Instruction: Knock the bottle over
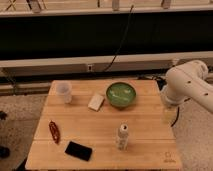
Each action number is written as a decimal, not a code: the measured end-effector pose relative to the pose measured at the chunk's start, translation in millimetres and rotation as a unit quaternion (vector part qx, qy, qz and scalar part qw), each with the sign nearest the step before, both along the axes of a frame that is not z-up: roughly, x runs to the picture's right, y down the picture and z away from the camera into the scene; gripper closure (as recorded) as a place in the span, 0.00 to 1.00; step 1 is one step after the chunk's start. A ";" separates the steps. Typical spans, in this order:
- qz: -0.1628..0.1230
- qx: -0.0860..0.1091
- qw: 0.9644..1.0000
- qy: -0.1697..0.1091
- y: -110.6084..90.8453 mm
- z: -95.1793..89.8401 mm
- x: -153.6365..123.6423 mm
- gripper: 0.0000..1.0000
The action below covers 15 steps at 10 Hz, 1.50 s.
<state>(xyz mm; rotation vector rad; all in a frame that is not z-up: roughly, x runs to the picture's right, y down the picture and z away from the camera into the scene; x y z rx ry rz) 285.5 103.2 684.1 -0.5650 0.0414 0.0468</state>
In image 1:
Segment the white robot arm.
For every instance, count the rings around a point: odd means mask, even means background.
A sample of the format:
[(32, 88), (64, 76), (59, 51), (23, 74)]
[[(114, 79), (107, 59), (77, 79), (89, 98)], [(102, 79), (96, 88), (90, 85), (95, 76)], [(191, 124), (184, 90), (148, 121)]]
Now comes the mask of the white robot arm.
[(166, 85), (160, 92), (164, 105), (179, 106), (188, 97), (213, 114), (213, 86), (205, 81), (207, 75), (208, 67), (201, 60), (170, 68), (165, 75)]

